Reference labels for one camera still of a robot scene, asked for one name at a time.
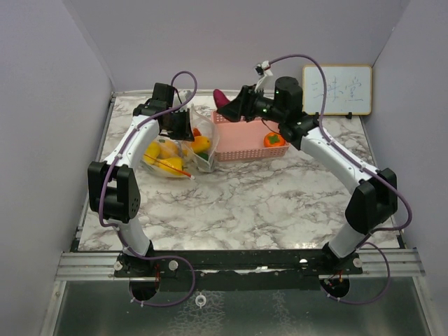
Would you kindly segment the clear bag white zipper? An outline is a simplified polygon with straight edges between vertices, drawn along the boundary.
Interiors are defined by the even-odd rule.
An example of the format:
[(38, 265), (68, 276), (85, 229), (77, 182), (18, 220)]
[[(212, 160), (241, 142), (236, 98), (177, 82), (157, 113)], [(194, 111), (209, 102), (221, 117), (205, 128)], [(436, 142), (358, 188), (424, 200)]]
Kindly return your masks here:
[(210, 117), (201, 114), (198, 107), (192, 104), (190, 126), (194, 140), (186, 144), (188, 157), (198, 170), (211, 173), (215, 168), (216, 149), (220, 140), (217, 124), (213, 123)]

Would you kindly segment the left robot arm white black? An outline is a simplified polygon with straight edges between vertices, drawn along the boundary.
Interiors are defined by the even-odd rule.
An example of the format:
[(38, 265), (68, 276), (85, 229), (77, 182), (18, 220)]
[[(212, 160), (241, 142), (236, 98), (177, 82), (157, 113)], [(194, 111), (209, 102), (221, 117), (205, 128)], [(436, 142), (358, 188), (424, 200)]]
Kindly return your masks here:
[(172, 140), (194, 140), (189, 101), (173, 85), (156, 83), (150, 99), (135, 108), (115, 149), (87, 168), (90, 209), (98, 213), (101, 226), (117, 232), (123, 253), (132, 256), (130, 267), (142, 277), (154, 270), (155, 260), (152, 242), (137, 218), (141, 195), (134, 168), (161, 133)]

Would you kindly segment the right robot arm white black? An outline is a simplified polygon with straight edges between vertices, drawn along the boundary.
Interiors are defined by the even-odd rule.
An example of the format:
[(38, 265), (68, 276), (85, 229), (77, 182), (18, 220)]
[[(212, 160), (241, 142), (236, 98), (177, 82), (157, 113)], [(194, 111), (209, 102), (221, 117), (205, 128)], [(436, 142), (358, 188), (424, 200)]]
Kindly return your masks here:
[(318, 160), (349, 191), (346, 222), (325, 244), (321, 257), (323, 269), (336, 274), (346, 267), (346, 257), (397, 211), (397, 176), (391, 169), (379, 170), (364, 163), (329, 136), (323, 136), (318, 118), (302, 110), (303, 91), (295, 78), (280, 77), (274, 86), (273, 98), (245, 85), (233, 100), (214, 90), (213, 100), (218, 114), (232, 123), (256, 118), (277, 123), (286, 142)]

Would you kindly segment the green lime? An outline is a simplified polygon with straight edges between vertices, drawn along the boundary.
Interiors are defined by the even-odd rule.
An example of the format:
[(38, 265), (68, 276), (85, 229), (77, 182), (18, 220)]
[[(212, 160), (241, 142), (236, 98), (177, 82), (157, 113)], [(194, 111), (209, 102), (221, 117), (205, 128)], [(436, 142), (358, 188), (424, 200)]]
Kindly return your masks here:
[(209, 159), (209, 154), (206, 152), (201, 152), (197, 154), (199, 157), (203, 158), (204, 160), (208, 160)]

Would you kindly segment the yellow orange peach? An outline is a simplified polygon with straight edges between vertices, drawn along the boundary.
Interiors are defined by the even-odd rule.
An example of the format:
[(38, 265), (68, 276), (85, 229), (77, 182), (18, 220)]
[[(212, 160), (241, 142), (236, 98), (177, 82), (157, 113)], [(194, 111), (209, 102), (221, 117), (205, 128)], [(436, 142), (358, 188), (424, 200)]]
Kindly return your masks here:
[(160, 145), (160, 157), (162, 159), (179, 156), (179, 147), (175, 142), (167, 139), (159, 139), (158, 142)]

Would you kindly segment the yellow bell pepper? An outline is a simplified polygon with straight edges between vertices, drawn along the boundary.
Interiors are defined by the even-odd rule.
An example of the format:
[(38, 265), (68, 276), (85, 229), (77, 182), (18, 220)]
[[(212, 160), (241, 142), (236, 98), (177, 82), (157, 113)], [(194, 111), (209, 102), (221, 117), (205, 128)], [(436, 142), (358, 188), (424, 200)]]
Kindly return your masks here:
[(183, 174), (183, 159), (181, 157), (160, 159), (158, 160), (157, 166), (173, 175)]

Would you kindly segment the orange green mango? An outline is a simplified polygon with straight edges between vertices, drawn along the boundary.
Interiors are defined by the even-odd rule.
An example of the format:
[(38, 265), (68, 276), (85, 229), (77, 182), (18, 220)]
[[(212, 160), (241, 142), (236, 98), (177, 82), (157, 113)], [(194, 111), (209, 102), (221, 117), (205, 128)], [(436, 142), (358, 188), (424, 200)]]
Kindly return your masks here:
[(207, 152), (211, 147), (211, 140), (207, 136), (195, 136), (194, 141), (190, 143), (194, 153)]

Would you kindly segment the clear bag red zipper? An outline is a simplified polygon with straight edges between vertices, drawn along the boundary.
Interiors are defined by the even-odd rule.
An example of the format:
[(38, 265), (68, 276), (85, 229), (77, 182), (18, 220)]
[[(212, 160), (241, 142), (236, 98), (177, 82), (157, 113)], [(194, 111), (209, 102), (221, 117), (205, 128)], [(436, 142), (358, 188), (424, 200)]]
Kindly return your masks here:
[(186, 153), (177, 141), (157, 138), (148, 145), (141, 161), (156, 176), (194, 180), (185, 168), (185, 158)]

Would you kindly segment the dark red fruit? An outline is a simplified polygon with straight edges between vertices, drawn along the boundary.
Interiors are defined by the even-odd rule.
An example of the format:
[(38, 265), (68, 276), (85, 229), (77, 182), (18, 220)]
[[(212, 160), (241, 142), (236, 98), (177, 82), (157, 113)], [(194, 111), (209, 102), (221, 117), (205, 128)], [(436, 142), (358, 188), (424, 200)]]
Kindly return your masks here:
[(221, 109), (231, 102), (231, 100), (228, 99), (224, 92), (219, 89), (215, 89), (213, 91), (213, 100), (217, 109)]

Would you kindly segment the orange persimmon green leaf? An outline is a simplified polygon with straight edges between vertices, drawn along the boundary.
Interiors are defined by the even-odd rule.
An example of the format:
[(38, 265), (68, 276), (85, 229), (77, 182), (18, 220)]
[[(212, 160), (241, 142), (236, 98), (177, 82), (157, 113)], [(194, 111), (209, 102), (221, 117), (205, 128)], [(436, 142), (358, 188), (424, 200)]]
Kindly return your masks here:
[(283, 147), (286, 145), (286, 141), (280, 134), (270, 132), (265, 135), (263, 145), (265, 148)]

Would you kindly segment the yellow orange fruit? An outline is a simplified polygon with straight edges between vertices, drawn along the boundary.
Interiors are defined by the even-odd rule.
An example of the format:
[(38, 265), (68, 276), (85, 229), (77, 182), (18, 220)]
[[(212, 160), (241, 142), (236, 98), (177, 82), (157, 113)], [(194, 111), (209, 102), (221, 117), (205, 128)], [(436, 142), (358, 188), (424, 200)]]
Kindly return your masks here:
[(160, 143), (158, 141), (151, 142), (143, 154), (143, 161), (147, 165), (154, 165), (159, 159), (160, 151)]

